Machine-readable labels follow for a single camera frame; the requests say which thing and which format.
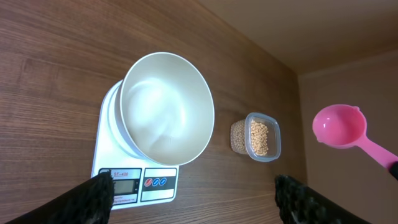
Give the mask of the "pink plastic measuring scoop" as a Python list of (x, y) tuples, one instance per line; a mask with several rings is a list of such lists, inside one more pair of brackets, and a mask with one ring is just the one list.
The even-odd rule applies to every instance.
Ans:
[(367, 121), (357, 106), (337, 104), (320, 110), (312, 129), (318, 142), (336, 149), (359, 147), (397, 178), (397, 156), (366, 135)]

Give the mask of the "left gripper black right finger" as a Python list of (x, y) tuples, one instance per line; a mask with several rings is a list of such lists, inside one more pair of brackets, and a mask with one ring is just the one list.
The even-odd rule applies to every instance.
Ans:
[(275, 181), (275, 202), (279, 215), (288, 224), (369, 224), (288, 175)]

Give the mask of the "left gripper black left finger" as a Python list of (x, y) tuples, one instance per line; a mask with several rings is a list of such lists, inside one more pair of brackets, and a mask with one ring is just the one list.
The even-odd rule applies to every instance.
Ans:
[(7, 224), (107, 224), (113, 203), (114, 180), (106, 171)]

